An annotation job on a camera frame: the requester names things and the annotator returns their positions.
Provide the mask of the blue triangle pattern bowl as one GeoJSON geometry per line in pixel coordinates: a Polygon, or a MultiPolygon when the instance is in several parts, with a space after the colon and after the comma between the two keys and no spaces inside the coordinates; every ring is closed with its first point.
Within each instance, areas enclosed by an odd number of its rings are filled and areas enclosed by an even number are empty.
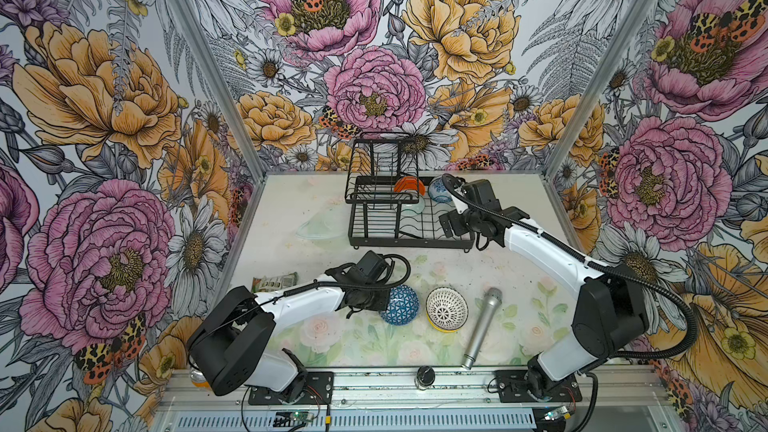
{"type": "Polygon", "coordinates": [[[389,325],[405,326],[418,316],[419,311],[416,291],[408,285],[400,285],[390,290],[389,303],[379,316],[389,325]]]}

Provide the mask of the blue floral ceramic bowl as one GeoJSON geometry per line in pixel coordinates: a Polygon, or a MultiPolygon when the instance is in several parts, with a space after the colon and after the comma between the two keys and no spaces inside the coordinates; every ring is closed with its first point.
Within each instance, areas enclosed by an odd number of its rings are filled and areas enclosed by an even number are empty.
{"type": "Polygon", "coordinates": [[[427,187],[427,193],[429,198],[435,203],[445,204],[453,201],[453,196],[443,184],[441,177],[434,177],[431,179],[427,187]]]}

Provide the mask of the orange plastic bowl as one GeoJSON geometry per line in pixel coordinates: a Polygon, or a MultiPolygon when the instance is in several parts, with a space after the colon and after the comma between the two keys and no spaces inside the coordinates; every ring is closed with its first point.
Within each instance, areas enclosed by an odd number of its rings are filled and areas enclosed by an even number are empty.
{"type": "Polygon", "coordinates": [[[415,192],[424,196],[427,193],[427,188],[418,177],[403,176],[395,182],[393,191],[395,193],[415,192]]]}

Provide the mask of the white patterned yellow bowl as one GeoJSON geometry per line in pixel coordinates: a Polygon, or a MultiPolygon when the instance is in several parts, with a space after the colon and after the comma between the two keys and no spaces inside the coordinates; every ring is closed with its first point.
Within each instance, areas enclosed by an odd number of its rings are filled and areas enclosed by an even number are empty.
{"type": "Polygon", "coordinates": [[[431,326],[444,333],[458,331],[469,317],[467,301],[451,287],[433,289],[427,295],[425,310],[431,326]]]}

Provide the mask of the mint green ceramic bowl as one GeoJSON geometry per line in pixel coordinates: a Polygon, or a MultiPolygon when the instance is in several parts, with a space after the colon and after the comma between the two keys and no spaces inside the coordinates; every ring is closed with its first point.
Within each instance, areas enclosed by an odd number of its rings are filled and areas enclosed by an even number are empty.
{"type": "Polygon", "coordinates": [[[401,205],[401,216],[405,218],[416,218],[421,215],[426,207],[423,196],[418,196],[413,203],[406,202],[401,205]]]}

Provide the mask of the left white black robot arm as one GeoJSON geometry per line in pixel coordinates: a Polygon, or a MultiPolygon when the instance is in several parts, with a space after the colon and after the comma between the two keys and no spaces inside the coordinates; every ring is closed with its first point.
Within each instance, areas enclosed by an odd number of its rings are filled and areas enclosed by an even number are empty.
{"type": "Polygon", "coordinates": [[[188,339],[188,360],[216,396],[245,386],[295,403],[309,389],[308,371],[288,349],[269,353],[272,336],[342,309],[351,315],[383,311],[390,291],[410,275],[411,265],[403,256],[368,251],[358,262],[332,267],[303,285],[262,293],[235,287],[188,339]]]}

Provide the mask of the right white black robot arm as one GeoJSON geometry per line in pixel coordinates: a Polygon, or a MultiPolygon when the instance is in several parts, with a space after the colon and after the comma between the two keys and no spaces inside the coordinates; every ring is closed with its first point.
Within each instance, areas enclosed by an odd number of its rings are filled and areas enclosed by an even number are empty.
{"type": "Polygon", "coordinates": [[[523,256],[576,300],[569,331],[528,362],[529,395],[548,398],[574,374],[608,362],[646,331],[643,286],[631,269],[584,255],[521,209],[502,208],[486,179],[467,182],[444,174],[441,182],[455,207],[440,217],[449,236],[471,232],[523,256]]]}

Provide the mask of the silver microphone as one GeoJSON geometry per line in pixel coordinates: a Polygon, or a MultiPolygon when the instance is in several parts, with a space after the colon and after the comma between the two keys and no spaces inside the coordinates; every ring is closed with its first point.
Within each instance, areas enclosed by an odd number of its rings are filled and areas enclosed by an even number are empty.
{"type": "Polygon", "coordinates": [[[461,362],[463,369],[471,370],[474,366],[493,317],[502,304],[502,299],[503,294],[500,289],[491,287],[486,291],[481,301],[479,317],[464,350],[461,362]]]}

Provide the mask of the green snack packet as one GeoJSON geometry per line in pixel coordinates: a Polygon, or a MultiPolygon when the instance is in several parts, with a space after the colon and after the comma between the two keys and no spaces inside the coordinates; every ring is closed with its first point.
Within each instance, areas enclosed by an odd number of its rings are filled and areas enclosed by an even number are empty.
{"type": "Polygon", "coordinates": [[[286,288],[294,287],[298,284],[298,274],[296,272],[280,276],[254,278],[252,280],[251,292],[254,294],[263,292],[273,292],[286,288]]]}

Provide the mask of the green circuit board left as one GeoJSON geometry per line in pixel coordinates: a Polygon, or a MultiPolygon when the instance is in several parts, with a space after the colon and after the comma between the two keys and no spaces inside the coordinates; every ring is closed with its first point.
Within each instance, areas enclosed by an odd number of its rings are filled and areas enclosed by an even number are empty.
{"type": "Polygon", "coordinates": [[[317,415],[308,411],[281,411],[275,414],[272,426],[296,429],[312,425],[317,415]]]}

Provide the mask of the green circuit board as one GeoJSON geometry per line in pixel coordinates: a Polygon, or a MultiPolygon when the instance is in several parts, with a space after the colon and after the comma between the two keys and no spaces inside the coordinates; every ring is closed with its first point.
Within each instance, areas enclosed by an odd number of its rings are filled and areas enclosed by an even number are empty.
{"type": "Polygon", "coordinates": [[[275,414],[272,426],[296,429],[312,425],[317,415],[308,411],[281,411],[275,414]]]}
{"type": "Polygon", "coordinates": [[[544,421],[559,421],[559,420],[567,420],[571,417],[571,412],[569,411],[568,407],[563,405],[556,408],[552,408],[547,410],[542,419],[544,421]]]}

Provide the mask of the orange soda can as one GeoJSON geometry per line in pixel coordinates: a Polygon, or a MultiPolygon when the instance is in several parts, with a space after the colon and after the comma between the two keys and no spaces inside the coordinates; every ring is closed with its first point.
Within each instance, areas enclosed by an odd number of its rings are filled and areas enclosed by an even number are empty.
{"type": "Polygon", "coordinates": [[[192,368],[190,370],[189,376],[190,376],[191,383],[195,387],[203,388],[203,389],[210,388],[210,385],[208,384],[206,378],[204,377],[203,373],[200,370],[192,368]]]}

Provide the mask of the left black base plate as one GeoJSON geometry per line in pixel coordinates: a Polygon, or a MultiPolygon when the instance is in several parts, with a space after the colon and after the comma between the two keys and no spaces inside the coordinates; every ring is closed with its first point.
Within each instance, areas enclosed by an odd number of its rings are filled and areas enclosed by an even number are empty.
{"type": "Polygon", "coordinates": [[[247,396],[251,406],[329,405],[334,390],[335,374],[327,371],[300,373],[282,392],[265,387],[252,387],[247,396]]]}

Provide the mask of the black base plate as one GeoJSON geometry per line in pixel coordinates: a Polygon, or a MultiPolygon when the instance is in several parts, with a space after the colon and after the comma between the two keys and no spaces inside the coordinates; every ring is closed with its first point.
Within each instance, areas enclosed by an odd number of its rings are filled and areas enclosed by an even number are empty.
{"type": "Polygon", "coordinates": [[[553,381],[536,371],[502,369],[494,372],[493,383],[502,403],[577,403],[583,400],[574,374],[553,381]]]}
{"type": "Polygon", "coordinates": [[[329,405],[334,390],[335,374],[327,371],[300,373],[282,392],[265,387],[252,387],[247,396],[251,406],[329,405]]]}

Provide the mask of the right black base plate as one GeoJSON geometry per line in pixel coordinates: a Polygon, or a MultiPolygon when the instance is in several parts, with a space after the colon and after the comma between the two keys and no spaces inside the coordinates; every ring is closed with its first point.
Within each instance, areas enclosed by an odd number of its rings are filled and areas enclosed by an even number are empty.
{"type": "Polygon", "coordinates": [[[536,371],[502,369],[494,372],[493,383],[502,403],[577,403],[583,400],[574,374],[553,381],[536,371]]]}

